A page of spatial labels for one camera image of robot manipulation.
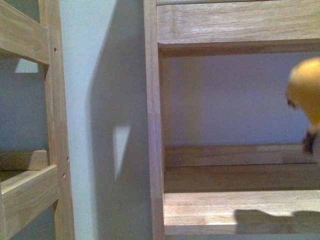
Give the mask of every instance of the blurry yellow object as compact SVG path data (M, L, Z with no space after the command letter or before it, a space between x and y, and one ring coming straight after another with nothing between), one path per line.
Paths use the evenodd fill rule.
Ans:
M290 74L288 103L301 108L313 127L320 126L320 57L302 61Z

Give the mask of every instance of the wooden shelving unit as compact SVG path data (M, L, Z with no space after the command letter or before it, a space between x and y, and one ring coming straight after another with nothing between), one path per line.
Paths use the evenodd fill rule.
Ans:
M40 23L0 0L0 58L24 58L45 69L49 152L0 152L0 240L21 231L49 206L57 240L74 240L58 0L39 0Z
M144 0L144 28L153 240L320 233L319 169L300 146L165 149L160 80L161 58L320 51L320 2ZM273 165L207 166L223 162Z

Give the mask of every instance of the wooden rail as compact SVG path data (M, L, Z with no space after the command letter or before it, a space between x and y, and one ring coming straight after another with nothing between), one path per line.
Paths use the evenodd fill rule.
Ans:
M5 239L10 239L58 199L58 169L51 165L17 174L1 183L1 194Z
M0 56L49 64L47 29L0 0Z

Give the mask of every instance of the wooden upright post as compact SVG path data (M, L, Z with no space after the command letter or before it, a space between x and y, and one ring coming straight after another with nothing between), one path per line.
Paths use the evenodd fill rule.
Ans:
M161 128L156 0L144 0L144 35L152 234L153 240L164 240L164 151Z
M59 0L39 0L40 22L48 30L49 66L45 77L50 163L58 168L55 206L57 240L74 240L74 214L69 163L65 80Z

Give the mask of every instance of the wooden shelf board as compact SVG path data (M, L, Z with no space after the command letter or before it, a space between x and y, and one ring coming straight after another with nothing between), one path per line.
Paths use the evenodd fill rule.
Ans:
M156 0L156 5L176 5L176 4L215 4L215 3L236 3L236 2L257 2L274 0Z
M167 167L314 163L301 143L221 146L167 146Z
M0 151L0 171L41 170L48 166L46 150Z
M187 43L159 44L160 58L205 57L218 55L281 54L319 52L320 40L309 42L229 42L229 43Z
M0 0L0 56L49 64L47 29Z
M320 233L315 163L167 167L166 235Z
M6 238L12 238L59 196L55 165L43 170L2 171L0 177Z
M243 43L254 52L265 46L281 51L281 46L290 44L319 43L320 3L278 0L161 5L157 22L160 48L222 48Z

